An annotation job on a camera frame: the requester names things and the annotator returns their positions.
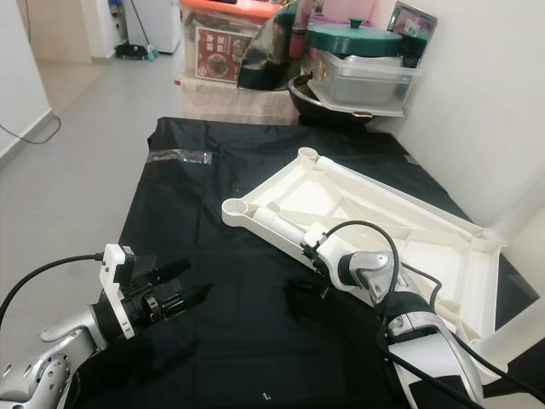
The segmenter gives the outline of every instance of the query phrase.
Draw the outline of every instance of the black pot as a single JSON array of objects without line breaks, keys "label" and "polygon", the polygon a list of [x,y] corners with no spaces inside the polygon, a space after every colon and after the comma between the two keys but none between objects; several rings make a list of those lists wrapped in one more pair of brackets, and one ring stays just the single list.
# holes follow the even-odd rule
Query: black pot
[{"label": "black pot", "polygon": [[302,122],[337,128],[354,128],[365,125],[373,119],[373,115],[367,112],[341,112],[324,107],[308,88],[307,82],[312,77],[312,75],[301,75],[288,82],[291,100],[299,111]]}]

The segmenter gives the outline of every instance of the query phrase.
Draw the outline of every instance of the white cabinet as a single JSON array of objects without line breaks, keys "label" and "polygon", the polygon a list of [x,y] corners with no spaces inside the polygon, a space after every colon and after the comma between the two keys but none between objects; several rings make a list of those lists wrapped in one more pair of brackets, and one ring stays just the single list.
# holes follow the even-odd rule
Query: white cabinet
[{"label": "white cabinet", "polygon": [[[181,38],[180,8],[176,0],[133,0],[150,44],[174,53]],[[130,0],[124,2],[129,43],[147,46]]]}]

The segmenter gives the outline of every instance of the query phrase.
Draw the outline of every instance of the plastic storage container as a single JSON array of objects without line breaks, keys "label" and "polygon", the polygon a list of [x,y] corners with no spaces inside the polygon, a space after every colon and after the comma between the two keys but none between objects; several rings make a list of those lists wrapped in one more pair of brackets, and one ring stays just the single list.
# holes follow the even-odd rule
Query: plastic storage container
[{"label": "plastic storage container", "polygon": [[280,6],[255,0],[237,4],[180,0],[188,77],[236,82],[246,47]]},{"label": "plastic storage container", "polygon": [[421,70],[401,67],[398,58],[343,60],[319,51],[308,86],[329,109],[402,117],[405,101],[421,75]]}]

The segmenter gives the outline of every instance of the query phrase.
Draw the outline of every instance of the lid handle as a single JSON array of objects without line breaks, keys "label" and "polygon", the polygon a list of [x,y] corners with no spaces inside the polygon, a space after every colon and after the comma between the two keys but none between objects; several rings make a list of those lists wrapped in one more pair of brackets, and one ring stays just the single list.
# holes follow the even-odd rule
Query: lid handle
[{"label": "lid handle", "polygon": [[364,21],[361,19],[348,19],[350,21],[350,28],[358,29],[361,26],[361,23]]}]

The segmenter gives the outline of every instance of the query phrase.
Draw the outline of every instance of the black table cover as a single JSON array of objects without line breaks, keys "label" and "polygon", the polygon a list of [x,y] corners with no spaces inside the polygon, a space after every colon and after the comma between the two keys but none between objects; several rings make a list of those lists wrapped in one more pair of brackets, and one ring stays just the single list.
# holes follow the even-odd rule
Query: black table cover
[{"label": "black table cover", "polygon": [[[188,258],[181,283],[214,289],[194,310],[87,362],[75,407],[404,407],[387,386],[370,308],[339,291],[322,300],[294,290],[286,283],[312,280],[309,270],[224,225],[221,203],[257,187],[299,147],[466,218],[447,192],[386,134],[161,118],[148,143],[119,242],[157,265]],[[498,326],[535,297],[502,257]],[[513,368],[535,379],[524,362]],[[512,390],[496,383],[487,392]]]}]

